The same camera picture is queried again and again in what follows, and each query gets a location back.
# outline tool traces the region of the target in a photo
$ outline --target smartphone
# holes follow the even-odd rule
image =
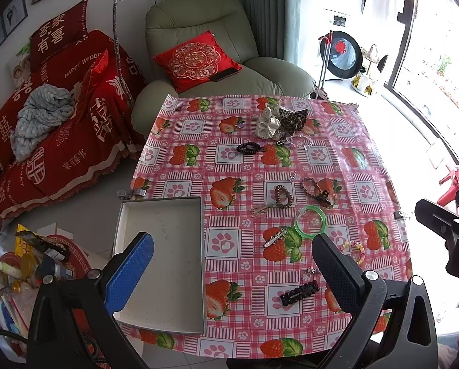
[[[237,72],[238,72],[238,69],[231,67],[231,68],[225,69],[224,71],[214,73],[214,75],[209,76],[209,79],[211,79],[212,81],[220,81],[221,79],[234,75]]]

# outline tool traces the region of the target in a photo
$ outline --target glass door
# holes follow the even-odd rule
[[[412,103],[459,158],[459,7],[417,0],[396,92]]]

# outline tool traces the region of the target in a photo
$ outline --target window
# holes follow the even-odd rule
[[[406,0],[406,6],[410,15],[399,19],[406,25],[403,48],[387,88],[435,129],[459,161],[459,7],[454,0]]]

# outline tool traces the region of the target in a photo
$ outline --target blue gripper pad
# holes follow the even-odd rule
[[[110,315],[125,307],[153,253],[153,238],[145,233],[105,286],[105,307]]]

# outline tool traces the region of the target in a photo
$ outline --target washing machine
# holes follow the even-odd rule
[[[327,71],[327,80],[340,78],[344,75],[349,76],[353,72],[353,68],[358,66],[358,61],[362,60],[362,56],[360,54],[358,56],[357,53],[359,46],[363,46],[361,39],[365,29],[367,29],[363,24],[362,15],[365,2],[366,0],[302,0],[302,13],[312,15],[305,18],[303,14],[301,15],[301,26],[306,29],[306,37],[302,44],[303,59],[300,66],[310,73],[315,80],[318,81],[320,77],[322,65],[320,50],[324,50],[324,42],[320,48],[318,39],[330,30],[341,32],[340,39],[333,41],[331,50],[331,62],[340,69],[340,75],[332,68],[336,75]],[[335,50],[337,43],[340,46],[346,45],[347,56],[344,55],[343,50],[339,50],[342,53]]]

